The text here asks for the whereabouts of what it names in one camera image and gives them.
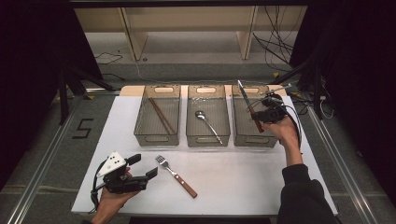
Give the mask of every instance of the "clear plastic bin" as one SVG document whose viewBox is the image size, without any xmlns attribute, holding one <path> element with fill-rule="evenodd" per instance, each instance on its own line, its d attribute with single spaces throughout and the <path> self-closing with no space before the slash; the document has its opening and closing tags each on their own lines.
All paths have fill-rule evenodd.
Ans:
<svg viewBox="0 0 396 224">
<path fill-rule="evenodd" d="M 207 123 L 217 135 L 196 117 L 197 111 L 205 113 Z M 227 147 L 230 133 L 224 86 L 189 86 L 186 130 L 189 147 Z"/>
<path fill-rule="evenodd" d="M 266 109 L 261 98 L 262 93 L 268 91 L 267 86 L 244 86 L 244 90 L 255 111 Z M 236 147 L 274 147 L 276 144 L 277 139 L 269 130 L 260 133 L 257 129 L 238 86 L 233 86 L 233 126 Z"/>
<path fill-rule="evenodd" d="M 180 86 L 146 86 L 134 135 L 141 147 L 179 144 Z"/>
</svg>

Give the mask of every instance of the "hand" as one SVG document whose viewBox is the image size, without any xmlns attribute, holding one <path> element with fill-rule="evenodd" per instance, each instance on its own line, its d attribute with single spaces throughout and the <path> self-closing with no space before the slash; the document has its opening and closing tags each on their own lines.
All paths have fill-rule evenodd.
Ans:
<svg viewBox="0 0 396 224">
<path fill-rule="evenodd" d="M 286 151 L 286 164 L 288 166 L 303 163 L 298 136 L 293 121 L 286 116 L 279 123 L 264 123 L 264 129 L 269 129 L 279 139 Z"/>
<path fill-rule="evenodd" d="M 286 116 L 278 123 L 264 123 L 262 127 L 269 129 L 282 145 L 283 143 L 296 143 L 298 146 L 297 131 L 289 116 Z"/>
<path fill-rule="evenodd" d="M 127 167 L 125 174 L 129 177 L 132 177 L 132 175 L 129 173 L 129 170 L 131 170 L 131 168 Z M 106 188 L 103 188 L 99 207 L 95 216 L 92 219 L 92 223 L 108 223 L 119 212 L 124 204 L 139 192 L 140 191 L 134 191 L 129 193 L 117 194 L 110 193 Z"/>
</svg>

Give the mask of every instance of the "fork handle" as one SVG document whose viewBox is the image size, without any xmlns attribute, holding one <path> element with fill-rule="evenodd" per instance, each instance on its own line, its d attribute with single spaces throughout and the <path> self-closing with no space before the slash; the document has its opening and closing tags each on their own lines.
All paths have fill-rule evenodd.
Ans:
<svg viewBox="0 0 396 224">
<path fill-rule="evenodd" d="M 183 180 L 183 178 L 180 177 L 180 175 L 174 175 L 174 178 L 177 180 L 178 183 L 183 186 L 183 188 L 191 195 L 192 198 L 195 198 L 198 194 L 193 190 L 190 185 L 186 183 L 186 181 Z"/>
</svg>

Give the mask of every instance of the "fork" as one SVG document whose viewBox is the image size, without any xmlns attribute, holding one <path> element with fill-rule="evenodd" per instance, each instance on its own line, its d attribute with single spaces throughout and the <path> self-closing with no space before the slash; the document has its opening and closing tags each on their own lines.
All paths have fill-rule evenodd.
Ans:
<svg viewBox="0 0 396 224">
<path fill-rule="evenodd" d="M 169 168 L 169 163 L 168 161 L 162 157 L 161 155 L 156 157 L 155 160 L 164 168 L 166 168 L 171 174 L 172 176 L 177 180 L 178 183 L 181 184 L 181 186 L 183 186 L 183 188 L 191 195 L 192 198 L 195 198 L 198 194 L 195 192 L 195 190 L 193 190 L 190 185 L 188 185 L 181 177 L 180 175 L 178 175 L 175 171 L 171 170 L 171 168 Z"/>
</svg>

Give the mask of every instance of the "gray floor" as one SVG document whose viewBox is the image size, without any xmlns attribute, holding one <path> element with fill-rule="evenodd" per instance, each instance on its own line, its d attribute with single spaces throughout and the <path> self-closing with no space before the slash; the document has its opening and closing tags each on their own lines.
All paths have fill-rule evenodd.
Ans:
<svg viewBox="0 0 396 224">
<path fill-rule="evenodd" d="M 222 84 L 234 84 L 236 79 L 267 83 L 274 79 L 273 73 L 276 72 L 264 63 L 264 57 L 267 57 L 268 63 L 271 62 L 271 55 L 265 54 L 255 41 L 252 43 L 249 60 L 241 60 L 234 33 L 150 34 L 142 60 L 137 63 L 137 67 L 131 61 L 122 35 L 87 34 L 87 37 L 95 55 L 102 52 L 122 55 L 122 59 L 114 63 L 100 64 L 100 69 L 104 74 L 113 74 L 125 79 L 104 75 L 105 81 L 115 87 L 153 83 L 147 79 L 179 84 L 190 84 L 196 81 L 209 84 L 215 81 Z M 111 61 L 111 59 L 100 58 L 98 62 L 106 63 L 104 60 Z M 289 69 L 287 65 L 275 59 L 272 63 L 279 68 Z M 87 88 L 95 87 L 89 82 L 85 85 Z M 79 186 L 106 123 L 108 112 L 116 97 L 115 94 L 102 93 L 88 95 L 93 95 L 93 98 L 85 98 L 79 103 L 70 126 L 65 132 L 64 140 L 29 206 L 23 223 L 79 223 L 84 218 L 71 213 L 71 206 L 76 199 Z M 297 111 L 304 110 L 304 106 L 299 103 L 296 103 L 295 107 Z M 84 122 L 84 125 L 92 130 L 87 138 L 75 139 L 74 136 L 85 134 L 77 130 L 82 119 L 92 119 Z M 307 113 L 300 115 L 300 119 L 319 169 L 338 208 L 339 218 L 343 223 L 363 223 L 311 116 Z M 25 153 L 0 193 L 0 223 L 7 222 L 13 207 L 31 181 L 52 138 L 60 128 L 59 120 L 60 103 L 54 99 L 32 148 Z M 345 131 L 342 121 L 335 113 L 332 119 L 324 119 L 323 123 L 329 130 L 332 140 L 337 145 L 363 195 L 370 203 L 378 223 L 396 223 L 394 206 L 376 182 L 364 159 L 355 153 L 357 149 Z M 112 223 L 128 223 L 128 220 L 128 217 L 116 217 Z"/>
</svg>

